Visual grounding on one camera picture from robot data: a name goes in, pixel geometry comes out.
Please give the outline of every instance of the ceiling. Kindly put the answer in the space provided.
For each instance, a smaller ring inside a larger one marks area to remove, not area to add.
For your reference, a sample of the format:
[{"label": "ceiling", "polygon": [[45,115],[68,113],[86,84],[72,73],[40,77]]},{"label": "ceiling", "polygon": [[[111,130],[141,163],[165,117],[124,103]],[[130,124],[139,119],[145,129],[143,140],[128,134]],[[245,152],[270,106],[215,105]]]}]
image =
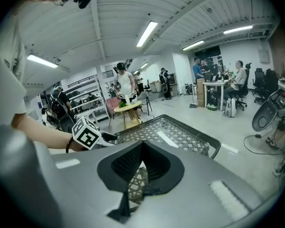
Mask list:
[{"label": "ceiling", "polygon": [[[137,48],[151,20],[158,26]],[[251,24],[250,31],[223,34]],[[61,61],[56,69],[27,61],[24,84],[28,95],[37,95],[89,67],[136,58],[129,69],[134,71],[167,46],[184,48],[204,40],[193,52],[230,41],[268,38],[278,24],[267,0],[92,0],[85,9],[72,1],[63,7],[29,4],[19,14],[27,54]]]}]

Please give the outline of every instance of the table leg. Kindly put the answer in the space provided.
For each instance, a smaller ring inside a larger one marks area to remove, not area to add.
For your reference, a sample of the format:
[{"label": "table leg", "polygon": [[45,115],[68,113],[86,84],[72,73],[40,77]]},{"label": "table leg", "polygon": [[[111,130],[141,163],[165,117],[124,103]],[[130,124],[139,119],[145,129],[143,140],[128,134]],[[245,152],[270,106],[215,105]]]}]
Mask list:
[{"label": "table leg", "polygon": [[224,86],[222,85],[220,89],[220,111],[223,110],[223,102],[224,102]]},{"label": "table leg", "polygon": [[139,119],[138,119],[138,117],[136,115],[136,112],[133,109],[131,111],[133,111],[133,114],[134,114],[134,117],[136,118],[136,121],[138,122],[138,124],[140,124],[140,121],[139,121]]},{"label": "table leg", "polygon": [[124,127],[124,129],[126,130],[126,126],[125,126],[125,112],[123,112],[123,117],[124,117],[124,118],[123,118],[123,124],[124,124],[123,127]]},{"label": "table leg", "polygon": [[207,107],[207,85],[204,85],[205,107]]}]

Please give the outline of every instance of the yellow table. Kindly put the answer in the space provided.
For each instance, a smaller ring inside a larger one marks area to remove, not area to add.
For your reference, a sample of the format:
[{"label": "yellow table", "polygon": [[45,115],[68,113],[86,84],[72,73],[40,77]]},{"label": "yellow table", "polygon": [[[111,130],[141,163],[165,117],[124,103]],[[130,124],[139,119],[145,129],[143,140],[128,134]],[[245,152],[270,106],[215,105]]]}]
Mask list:
[{"label": "yellow table", "polygon": [[[134,126],[137,126],[139,124],[142,123],[142,121],[138,118],[138,116],[136,115],[135,111],[133,110],[133,108],[139,106],[142,102],[141,101],[137,101],[135,104],[130,104],[130,105],[127,105],[125,107],[117,107],[114,109],[115,112],[122,112],[123,113],[123,126],[124,126],[124,129],[126,130],[127,128],[130,128],[130,127],[134,127]],[[133,115],[135,117],[135,119],[131,120],[127,125],[125,124],[125,111],[132,111],[133,112]]]}]

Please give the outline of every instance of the floor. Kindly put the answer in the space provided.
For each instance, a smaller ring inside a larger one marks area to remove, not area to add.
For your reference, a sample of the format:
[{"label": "floor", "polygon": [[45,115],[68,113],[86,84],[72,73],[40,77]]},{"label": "floor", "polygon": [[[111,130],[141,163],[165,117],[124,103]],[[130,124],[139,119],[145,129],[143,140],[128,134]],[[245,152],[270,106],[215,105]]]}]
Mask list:
[{"label": "floor", "polygon": [[[235,118],[228,118],[219,110],[211,111],[202,107],[189,108],[192,102],[191,95],[174,97],[169,101],[157,99],[151,101],[153,109],[150,112],[151,115],[141,114],[141,119],[145,122],[153,117],[166,114],[218,139],[222,147],[214,160],[244,179],[257,190],[261,197],[267,199],[278,190],[278,181],[272,174],[272,170],[282,156],[257,155],[244,147],[244,138],[256,134],[252,129],[252,118],[260,106],[254,103],[254,96],[251,93],[245,97],[244,101],[248,105],[245,111],[238,109]],[[115,119],[111,120],[110,128],[108,128],[109,120],[104,120],[99,125],[101,130],[111,133],[119,132],[123,129],[122,115],[116,115]],[[269,128],[260,134],[263,136],[270,131]],[[248,138],[245,144],[255,152],[276,153],[265,144],[264,138]]]}]

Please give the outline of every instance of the ceiling light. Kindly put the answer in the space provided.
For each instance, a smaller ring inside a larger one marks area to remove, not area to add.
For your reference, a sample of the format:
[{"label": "ceiling light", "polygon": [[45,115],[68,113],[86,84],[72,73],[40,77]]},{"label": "ceiling light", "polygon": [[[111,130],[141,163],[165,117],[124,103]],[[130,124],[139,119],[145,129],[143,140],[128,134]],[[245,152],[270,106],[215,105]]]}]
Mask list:
[{"label": "ceiling light", "polygon": [[183,49],[183,51],[187,51],[187,50],[191,49],[192,47],[195,47],[195,46],[197,46],[197,45],[199,45],[199,44],[203,44],[203,43],[204,43],[204,41],[201,40],[201,41],[199,41],[199,42],[197,42],[197,43],[192,44],[191,46],[185,47],[185,48]]},{"label": "ceiling light", "polygon": [[148,65],[148,63],[145,63],[141,68],[143,68],[144,66],[147,66]]},{"label": "ceiling light", "polygon": [[139,40],[137,47],[140,48],[143,46],[143,44],[145,43],[146,39],[149,37],[149,35],[152,33],[152,31],[155,29],[155,27],[157,26],[156,22],[150,22],[147,29],[144,31],[141,39]]},{"label": "ceiling light", "polygon": [[226,30],[226,31],[224,31],[224,34],[229,34],[229,33],[232,33],[232,32],[245,30],[245,29],[252,29],[252,25],[245,26],[245,27],[240,27],[240,28],[234,28],[234,29],[231,29],[231,30]]},{"label": "ceiling light", "polygon": [[46,66],[49,66],[49,67],[52,67],[52,68],[56,68],[58,67],[58,65],[54,64],[54,63],[51,63],[49,61],[46,61],[40,57],[37,57],[33,54],[29,55],[28,56],[28,60],[30,61],[34,61],[34,62],[37,62],[37,63],[40,63],[40,64],[43,64],[43,65],[46,65]]}]

